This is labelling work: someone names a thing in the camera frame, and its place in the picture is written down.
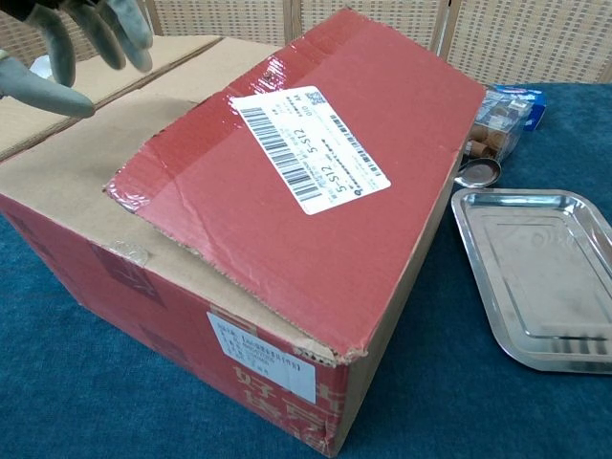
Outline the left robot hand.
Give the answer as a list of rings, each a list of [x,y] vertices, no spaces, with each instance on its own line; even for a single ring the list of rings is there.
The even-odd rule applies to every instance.
[[[71,118],[87,119],[95,114],[95,104],[73,89],[76,53],[60,11],[76,22],[112,69],[121,70],[127,63],[142,73],[152,69],[153,32],[136,1],[3,1],[1,11],[41,32],[54,78],[37,75],[3,50],[3,98]]]

